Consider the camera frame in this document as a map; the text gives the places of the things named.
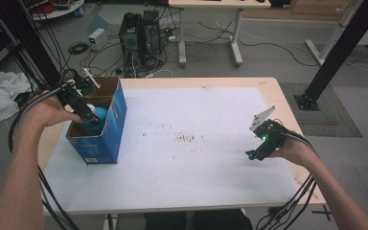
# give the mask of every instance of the hand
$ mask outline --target hand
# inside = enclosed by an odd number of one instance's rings
[[[52,96],[33,106],[23,116],[20,125],[45,128],[67,120],[73,120],[77,123],[82,122],[79,115],[66,111],[61,106],[57,96]]]
[[[285,144],[281,148],[271,153],[269,157],[283,157],[305,168],[320,160],[310,147],[290,137],[286,139]]]

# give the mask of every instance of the black post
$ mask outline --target black post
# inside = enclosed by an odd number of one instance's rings
[[[45,79],[44,82],[39,81],[38,84],[46,88],[57,86],[60,73],[41,43],[33,26],[33,21],[21,5],[20,0],[0,1],[0,19],[5,23],[14,39],[26,50],[33,65]],[[23,63],[29,63],[24,59],[26,57],[19,54],[16,54],[15,57]]]
[[[368,30],[368,0],[363,0],[351,22],[331,49],[324,64],[302,96],[294,96],[302,110],[316,109],[316,102],[340,66]]]

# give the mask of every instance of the forearm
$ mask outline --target forearm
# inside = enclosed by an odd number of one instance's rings
[[[324,163],[315,159],[307,166],[330,206],[339,229],[368,230],[368,215],[345,192]]]
[[[0,190],[0,229],[43,229],[37,149],[43,127],[20,126]]]

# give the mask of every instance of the blue cardboard box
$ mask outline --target blue cardboard box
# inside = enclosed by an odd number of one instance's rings
[[[95,80],[101,88],[84,100],[108,110],[103,131],[98,136],[84,136],[81,125],[72,122],[66,138],[86,164],[116,164],[127,115],[124,92],[117,77],[96,77]]]

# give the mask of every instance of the gray rug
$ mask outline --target gray rug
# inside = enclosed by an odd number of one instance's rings
[[[308,84],[280,83],[288,104],[304,135],[331,137],[362,137],[348,111],[328,85],[318,100],[319,110],[300,110],[294,95],[302,95]]]

